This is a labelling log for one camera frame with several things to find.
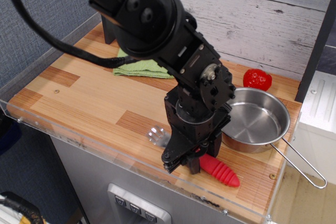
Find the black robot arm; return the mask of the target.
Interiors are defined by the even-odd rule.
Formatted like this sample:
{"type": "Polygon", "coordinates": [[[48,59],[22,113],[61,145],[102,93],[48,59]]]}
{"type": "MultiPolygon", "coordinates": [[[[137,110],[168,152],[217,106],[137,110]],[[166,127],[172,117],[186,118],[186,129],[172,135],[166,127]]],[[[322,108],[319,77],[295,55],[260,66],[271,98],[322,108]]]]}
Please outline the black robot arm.
{"type": "Polygon", "coordinates": [[[164,168],[186,165],[200,171],[200,157],[219,152],[219,132],[230,121],[232,74],[219,54],[196,30],[180,0],[89,0],[112,23],[120,48],[136,60],[152,59],[177,86],[165,96],[172,130],[162,154],[164,168]]]}

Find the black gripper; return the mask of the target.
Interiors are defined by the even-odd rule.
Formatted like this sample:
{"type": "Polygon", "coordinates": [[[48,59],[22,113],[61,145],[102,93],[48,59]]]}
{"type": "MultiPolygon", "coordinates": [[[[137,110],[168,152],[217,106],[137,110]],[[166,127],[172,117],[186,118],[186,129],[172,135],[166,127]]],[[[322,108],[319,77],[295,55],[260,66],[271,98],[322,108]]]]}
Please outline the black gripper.
{"type": "Polygon", "coordinates": [[[200,158],[218,156],[221,129],[230,122],[231,88],[212,87],[206,91],[210,109],[199,93],[181,87],[169,91],[164,99],[168,123],[172,130],[162,154],[164,169],[171,174],[179,166],[187,166],[191,174],[200,172],[200,158]]]}

